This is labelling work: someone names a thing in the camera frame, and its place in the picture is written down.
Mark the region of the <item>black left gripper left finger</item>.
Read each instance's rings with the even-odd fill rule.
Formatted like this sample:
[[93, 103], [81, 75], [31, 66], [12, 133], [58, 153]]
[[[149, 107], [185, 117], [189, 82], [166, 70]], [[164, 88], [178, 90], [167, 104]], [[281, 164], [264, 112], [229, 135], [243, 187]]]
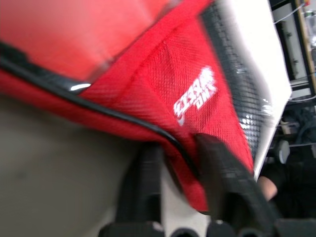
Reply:
[[160, 145], [144, 145], [129, 166], [118, 197], [118, 222], [161, 222]]

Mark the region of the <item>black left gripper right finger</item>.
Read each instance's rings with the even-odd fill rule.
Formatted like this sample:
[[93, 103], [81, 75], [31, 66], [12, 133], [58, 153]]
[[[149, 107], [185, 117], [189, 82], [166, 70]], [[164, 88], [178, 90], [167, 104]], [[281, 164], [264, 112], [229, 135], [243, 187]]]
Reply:
[[200, 133], [195, 141], [211, 219], [228, 224], [237, 237], [274, 237], [277, 211], [249, 171], [217, 137]]

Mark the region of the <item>red table tennis paddle case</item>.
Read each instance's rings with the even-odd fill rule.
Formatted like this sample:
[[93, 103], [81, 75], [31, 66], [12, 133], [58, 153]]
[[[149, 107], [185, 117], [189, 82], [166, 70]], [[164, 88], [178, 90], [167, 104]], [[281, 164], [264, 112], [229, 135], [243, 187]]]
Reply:
[[158, 142], [189, 204], [207, 212], [194, 136], [215, 136], [254, 167], [262, 101], [221, 0], [180, 0], [92, 81], [32, 62], [0, 40], [0, 92], [94, 129]]

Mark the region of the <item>person's bare hand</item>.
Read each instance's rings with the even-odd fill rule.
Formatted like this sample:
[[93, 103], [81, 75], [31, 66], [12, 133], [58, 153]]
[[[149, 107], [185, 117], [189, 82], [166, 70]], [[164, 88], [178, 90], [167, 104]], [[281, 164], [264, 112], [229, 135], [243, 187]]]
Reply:
[[277, 195], [276, 185], [267, 177], [264, 177], [264, 176], [259, 177], [257, 184], [259, 185], [266, 200], [271, 200]]

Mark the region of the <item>black metal frame rack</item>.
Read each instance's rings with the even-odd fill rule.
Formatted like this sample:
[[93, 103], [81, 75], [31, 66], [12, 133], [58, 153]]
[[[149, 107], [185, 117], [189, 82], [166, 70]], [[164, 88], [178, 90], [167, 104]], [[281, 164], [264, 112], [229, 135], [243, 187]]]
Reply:
[[316, 0], [269, 0], [292, 89], [288, 107], [316, 106]]

